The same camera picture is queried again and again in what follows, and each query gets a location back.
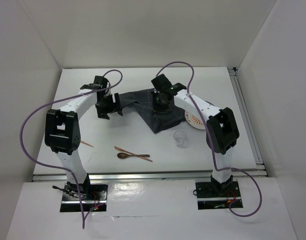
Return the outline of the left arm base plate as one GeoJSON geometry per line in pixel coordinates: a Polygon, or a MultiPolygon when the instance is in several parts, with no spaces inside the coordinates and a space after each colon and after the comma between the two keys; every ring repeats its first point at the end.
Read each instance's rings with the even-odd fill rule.
{"type": "MultiPolygon", "coordinates": [[[[76,191],[69,191],[67,185],[58,189],[63,192],[60,212],[80,212],[78,193],[76,191]]],[[[107,210],[107,195],[108,184],[92,184],[88,195],[85,193],[81,194],[84,211],[88,212],[91,208],[94,208],[94,212],[105,212],[107,210]]]]}

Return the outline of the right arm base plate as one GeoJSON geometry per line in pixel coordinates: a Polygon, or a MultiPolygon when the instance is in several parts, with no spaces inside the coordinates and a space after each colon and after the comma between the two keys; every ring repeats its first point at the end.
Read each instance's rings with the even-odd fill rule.
{"type": "Polygon", "coordinates": [[[216,193],[211,182],[196,182],[193,194],[197,197],[199,210],[218,210],[243,208],[241,193],[237,181],[234,181],[224,192],[216,193]]]}

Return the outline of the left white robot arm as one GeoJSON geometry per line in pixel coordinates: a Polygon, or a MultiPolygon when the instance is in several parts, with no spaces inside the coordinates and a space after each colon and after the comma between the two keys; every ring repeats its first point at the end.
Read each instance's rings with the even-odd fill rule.
{"type": "Polygon", "coordinates": [[[93,83],[80,88],[77,98],[46,114],[45,144],[65,168],[67,191],[81,200],[91,195],[91,184],[78,152],[81,143],[79,120],[93,106],[100,119],[108,120],[112,113],[123,115],[119,94],[111,94],[110,86],[107,78],[95,76],[93,83]]]}

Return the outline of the dark grey checked cloth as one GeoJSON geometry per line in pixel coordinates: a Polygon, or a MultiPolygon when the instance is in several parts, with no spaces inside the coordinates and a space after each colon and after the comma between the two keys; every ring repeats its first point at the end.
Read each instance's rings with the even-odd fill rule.
{"type": "Polygon", "coordinates": [[[132,107],[155,134],[185,122],[185,111],[174,107],[171,112],[158,114],[153,111],[153,88],[120,94],[121,107],[132,107]]]}

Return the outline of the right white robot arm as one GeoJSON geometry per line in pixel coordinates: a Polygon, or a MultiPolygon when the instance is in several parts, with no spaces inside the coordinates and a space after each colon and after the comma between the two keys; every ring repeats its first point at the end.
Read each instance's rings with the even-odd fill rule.
{"type": "Polygon", "coordinates": [[[172,84],[164,74],[156,76],[151,83],[154,86],[152,94],[155,111],[160,113],[178,107],[203,122],[214,165],[210,177],[211,190],[216,196],[224,195],[233,182],[232,152],[239,138],[233,111],[204,101],[181,83],[172,84]]]}

